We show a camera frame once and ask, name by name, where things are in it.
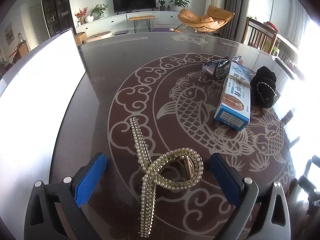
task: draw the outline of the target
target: purple rug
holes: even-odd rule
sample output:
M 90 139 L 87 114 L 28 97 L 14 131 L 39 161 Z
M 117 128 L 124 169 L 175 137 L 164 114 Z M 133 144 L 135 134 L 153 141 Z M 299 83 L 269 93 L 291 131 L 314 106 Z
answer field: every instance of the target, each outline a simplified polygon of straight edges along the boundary
M 164 33 L 164 32 L 170 32 L 170 28 L 154 28 L 151 32 L 153 33 Z

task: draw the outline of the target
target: dark wooden cabinet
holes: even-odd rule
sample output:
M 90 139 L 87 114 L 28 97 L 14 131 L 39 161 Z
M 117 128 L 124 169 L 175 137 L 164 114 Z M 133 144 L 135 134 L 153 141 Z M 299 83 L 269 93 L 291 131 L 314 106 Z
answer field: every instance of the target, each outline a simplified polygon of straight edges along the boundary
M 42 6 L 51 37 L 66 29 L 74 29 L 69 0 L 42 0 Z

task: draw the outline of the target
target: white vase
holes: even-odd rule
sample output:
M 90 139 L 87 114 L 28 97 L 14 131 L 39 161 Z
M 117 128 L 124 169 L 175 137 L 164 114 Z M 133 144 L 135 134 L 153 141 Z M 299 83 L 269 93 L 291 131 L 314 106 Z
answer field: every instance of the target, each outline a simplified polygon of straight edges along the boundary
M 174 10 L 175 10 L 176 12 L 180 12 L 182 9 L 183 9 L 182 6 L 178 6 L 178 5 L 175 5 L 175 6 L 174 6 Z
M 93 17 L 92 15 L 88 15 L 88 16 L 85 18 L 85 22 L 86 22 L 86 23 L 90 23 L 90 22 L 93 21 L 93 19 L 94 19 L 94 17 Z

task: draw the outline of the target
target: gold hair clip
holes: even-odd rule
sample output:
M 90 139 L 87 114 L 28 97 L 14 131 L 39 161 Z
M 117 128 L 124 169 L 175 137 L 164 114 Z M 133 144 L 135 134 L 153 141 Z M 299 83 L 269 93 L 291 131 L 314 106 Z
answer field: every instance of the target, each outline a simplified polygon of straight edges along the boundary
M 156 200 L 156 185 L 174 191 L 191 188 L 201 179 L 203 163 L 197 152 L 189 148 L 167 152 L 152 162 L 138 119 L 133 117 L 129 120 L 138 162 L 146 173 L 142 179 L 140 236 L 149 237 Z M 186 181 L 171 181 L 160 175 L 167 165 L 178 159 L 183 159 L 187 175 Z

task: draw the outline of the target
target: black tv screen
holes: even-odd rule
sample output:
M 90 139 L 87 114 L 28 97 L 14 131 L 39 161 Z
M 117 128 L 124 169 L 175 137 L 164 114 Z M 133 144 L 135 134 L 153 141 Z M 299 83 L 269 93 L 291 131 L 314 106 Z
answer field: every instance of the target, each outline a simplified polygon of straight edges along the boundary
M 153 9 L 156 7 L 156 0 L 113 0 L 115 13 L 139 9 Z

